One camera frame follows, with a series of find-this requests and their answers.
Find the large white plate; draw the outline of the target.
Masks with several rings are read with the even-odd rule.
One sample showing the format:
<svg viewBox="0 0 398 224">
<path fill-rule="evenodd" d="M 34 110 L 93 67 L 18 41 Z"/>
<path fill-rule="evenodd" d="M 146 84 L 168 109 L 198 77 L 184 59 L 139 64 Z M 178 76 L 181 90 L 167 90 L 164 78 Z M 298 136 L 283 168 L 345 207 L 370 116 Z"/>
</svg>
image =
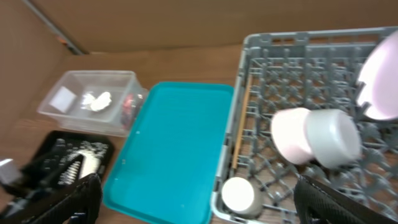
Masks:
<svg viewBox="0 0 398 224">
<path fill-rule="evenodd" d="M 385 38 L 361 67 L 358 82 L 364 86 L 356 104 L 369 107 L 364 114 L 375 120 L 397 118 L 397 32 Z"/>
</svg>

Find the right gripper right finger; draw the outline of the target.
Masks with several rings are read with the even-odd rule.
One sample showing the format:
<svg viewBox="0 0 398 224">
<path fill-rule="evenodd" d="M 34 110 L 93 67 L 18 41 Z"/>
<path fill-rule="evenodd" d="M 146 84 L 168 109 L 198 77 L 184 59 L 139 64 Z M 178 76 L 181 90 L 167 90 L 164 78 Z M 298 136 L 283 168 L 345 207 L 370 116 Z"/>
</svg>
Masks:
<svg viewBox="0 0 398 224">
<path fill-rule="evenodd" d="M 306 175 L 294 188 L 294 204 L 301 224 L 397 224 Z"/>
</svg>

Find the grey bowl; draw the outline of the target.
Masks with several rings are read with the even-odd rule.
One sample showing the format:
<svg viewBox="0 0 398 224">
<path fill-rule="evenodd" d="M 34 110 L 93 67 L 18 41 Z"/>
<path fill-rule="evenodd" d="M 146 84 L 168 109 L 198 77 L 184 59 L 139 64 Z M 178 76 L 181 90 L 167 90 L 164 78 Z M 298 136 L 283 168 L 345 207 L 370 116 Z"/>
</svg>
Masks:
<svg viewBox="0 0 398 224">
<path fill-rule="evenodd" d="M 327 169 L 347 165 L 362 155 L 359 132 L 344 111 L 311 111 L 306 119 L 306 134 L 315 159 Z"/>
</svg>

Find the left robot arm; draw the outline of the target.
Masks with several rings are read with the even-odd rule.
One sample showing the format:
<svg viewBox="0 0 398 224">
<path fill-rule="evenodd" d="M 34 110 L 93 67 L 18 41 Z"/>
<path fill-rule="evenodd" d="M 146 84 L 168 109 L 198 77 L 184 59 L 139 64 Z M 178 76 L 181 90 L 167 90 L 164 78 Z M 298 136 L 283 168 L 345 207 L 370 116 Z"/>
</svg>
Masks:
<svg viewBox="0 0 398 224">
<path fill-rule="evenodd" d="M 2 213 L 9 217 L 26 205 L 47 197 L 80 178 L 84 156 L 65 156 L 57 152 L 40 156 L 21 169 L 13 159 L 1 161 L 1 187 L 18 200 Z"/>
</svg>

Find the white cup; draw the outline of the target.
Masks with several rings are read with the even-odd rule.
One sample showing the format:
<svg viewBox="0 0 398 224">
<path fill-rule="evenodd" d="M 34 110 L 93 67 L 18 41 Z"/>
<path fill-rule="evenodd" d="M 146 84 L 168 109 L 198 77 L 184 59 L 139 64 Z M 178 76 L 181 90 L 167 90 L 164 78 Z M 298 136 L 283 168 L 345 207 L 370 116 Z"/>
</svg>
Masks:
<svg viewBox="0 0 398 224">
<path fill-rule="evenodd" d="M 261 191 L 242 177 L 228 179 L 221 188 L 223 203 L 240 217 L 254 219 L 262 212 Z"/>
</svg>

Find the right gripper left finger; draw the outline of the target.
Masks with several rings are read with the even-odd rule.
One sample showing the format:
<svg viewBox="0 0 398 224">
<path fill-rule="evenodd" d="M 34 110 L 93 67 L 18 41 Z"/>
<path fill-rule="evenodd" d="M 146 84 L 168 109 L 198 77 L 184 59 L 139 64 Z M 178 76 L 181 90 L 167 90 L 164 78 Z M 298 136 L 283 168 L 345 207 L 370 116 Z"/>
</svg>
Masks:
<svg viewBox="0 0 398 224">
<path fill-rule="evenodd" d="M 18 213 L 19 223 L 95 223 L 102 201 L 101 180 L 90 174 Z"/>
</svg>

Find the red snack wrapper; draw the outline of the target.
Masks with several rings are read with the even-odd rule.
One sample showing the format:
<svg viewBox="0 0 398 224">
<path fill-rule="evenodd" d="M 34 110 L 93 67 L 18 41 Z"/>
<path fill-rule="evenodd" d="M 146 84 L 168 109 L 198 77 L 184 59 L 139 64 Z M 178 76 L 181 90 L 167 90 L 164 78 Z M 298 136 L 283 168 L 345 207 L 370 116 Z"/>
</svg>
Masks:
<svg viewBox="0 0 398 224">
<path fill-rule="evenodd" d="M 123 101 L 120 119 L 120 122 L 125 129 L 129 129 L 131 127 L 132 121 L 135 117 L 135 111 L 136 99 L 134 97 L 134 94 L 129 94 Z"/>
</svg>

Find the clear plastic wrap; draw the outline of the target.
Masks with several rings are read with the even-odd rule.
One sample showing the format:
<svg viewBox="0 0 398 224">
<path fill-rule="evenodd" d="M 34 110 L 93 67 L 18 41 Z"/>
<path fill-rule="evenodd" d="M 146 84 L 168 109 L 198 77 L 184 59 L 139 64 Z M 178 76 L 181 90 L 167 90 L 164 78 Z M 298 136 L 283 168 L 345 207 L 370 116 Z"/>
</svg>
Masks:
<svg viewBox="0 0 398 224">
<path fill-rule="evenodd" d="M 102 92 L 97 97 L 95 97 L 92 92 L 87 92 L 83 95 L 80 105 L 83 110 L 99 112 L 107 108 L 111 102 L 111 94 L 108 91 Z"/>
</svg>

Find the wooden chopstick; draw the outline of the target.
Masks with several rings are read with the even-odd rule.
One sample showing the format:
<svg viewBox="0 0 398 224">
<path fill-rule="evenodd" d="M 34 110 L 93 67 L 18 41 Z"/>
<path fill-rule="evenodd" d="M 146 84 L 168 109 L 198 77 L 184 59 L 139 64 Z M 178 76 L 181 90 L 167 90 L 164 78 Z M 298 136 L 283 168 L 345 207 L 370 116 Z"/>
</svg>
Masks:
<svg viewBox="0 0 398 224">
<path fill-rule="evenodd" d="M 245 120 L 246 120 L 247 104 L 249 103 L 251 86 L 252 86 L 252 75 L 248 75 L 245 92 L 244 92 L 241 116 L 240 116 L 240 120 L 239 120 L 239 128 L 238 128 L 238 133 L 237 133 L 237 138 L 236 138 L 236 144 L 234 147 L 233 161 L 231 164 L 231 167 L 233 169 L 236 169 L 238 167 L 238 157 L 239 157 L 239 152 L 240 152 L 242 141 L 243 141 L 243 128 L 244 128 Z"/>
</svg>

